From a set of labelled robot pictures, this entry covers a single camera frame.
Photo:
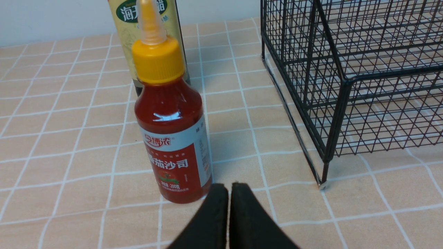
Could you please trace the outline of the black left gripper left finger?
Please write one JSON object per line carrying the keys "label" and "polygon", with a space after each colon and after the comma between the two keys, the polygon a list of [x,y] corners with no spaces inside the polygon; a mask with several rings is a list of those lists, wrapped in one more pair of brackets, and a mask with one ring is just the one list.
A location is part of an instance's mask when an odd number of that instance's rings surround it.
{"label": "black left gripper left finger", "polygon": [[215,183],[169,249],[224,249],[227,244],[228,190]]}

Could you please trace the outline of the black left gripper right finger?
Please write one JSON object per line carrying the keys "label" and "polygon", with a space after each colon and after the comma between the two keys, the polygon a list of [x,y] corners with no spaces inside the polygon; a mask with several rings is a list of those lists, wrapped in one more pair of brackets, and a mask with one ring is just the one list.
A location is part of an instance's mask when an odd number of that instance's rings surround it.
{"label": "black left gripper right finger", "polygon": [[247,183],[232,184],[229,218],[231,249],[298,249],[261,206]]}

